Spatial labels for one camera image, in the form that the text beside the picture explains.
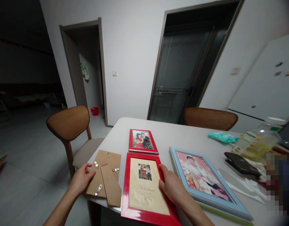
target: black phone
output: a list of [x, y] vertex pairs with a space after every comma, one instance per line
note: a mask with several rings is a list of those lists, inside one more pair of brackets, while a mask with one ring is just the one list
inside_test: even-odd
[[254, 175], [256, 177], [261, 175], [258, 169], [250, 165], [242, 156], [231, 152], [225, 152], [224, 154], [228, 158], [225, 161], [241, 174]]

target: light switch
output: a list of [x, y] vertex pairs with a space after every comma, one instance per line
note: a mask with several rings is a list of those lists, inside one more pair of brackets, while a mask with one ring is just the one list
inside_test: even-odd
[[230, 73], [230, 75], [238, 75], [241, 71], [240, 67], [235, 67], [232, 69], [232, 72]]

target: hand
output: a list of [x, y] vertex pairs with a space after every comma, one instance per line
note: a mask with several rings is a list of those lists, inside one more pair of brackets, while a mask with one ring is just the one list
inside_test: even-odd
[[68, 192], [79, 196], [88, 187], [89, 181], [94, 177], [96, 171], [90, 171], [87, 167], [92, 167], [92, 164], [85, 163], [78, 171], [75, 172], [70, 182]]
[[185, 189], [182, 181], [172, 171], [168, 170], [163, 164], [159, 165], [164, 174], [164, 181], [159, 180], [159, 187], [167, 195], [167, 197], [178, 207], [183, 208], [189, 200], [193, 198]]

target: floor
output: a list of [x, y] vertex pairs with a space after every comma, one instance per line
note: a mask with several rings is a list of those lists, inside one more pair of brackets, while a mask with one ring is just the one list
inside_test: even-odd
[[[42, 105], [0, 113], [0, 155], [8, 154], [0, 173], [0, 225], [42, 225], [70, 183], [62, 142], [47, 128], [46, 119], [60, 108]], [[106, 137], [111, 128], [102, 115], [90, 116], [92, 138]], [[76, 153], [86, 131], [71, 142]], [[102, 225], [112, 225], [102, 211]], [[66, 225], [90, 225], [86, 200], [74, 204]]]

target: groom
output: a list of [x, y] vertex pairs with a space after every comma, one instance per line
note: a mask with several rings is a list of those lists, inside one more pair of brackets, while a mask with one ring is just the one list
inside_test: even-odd
[[141, 136], [142, 136], [142, 138], [144, 139], [144, 142], [143, 142], [144, 148], [146, 148], [146, 149], [153, 149], [153, 147], [152, 147], [152, 145], [151, 145], [151, 142], [150, 142], [150, 138], [147, 137], [147, 136], [145, 135], [145, 133], [141, 133]]

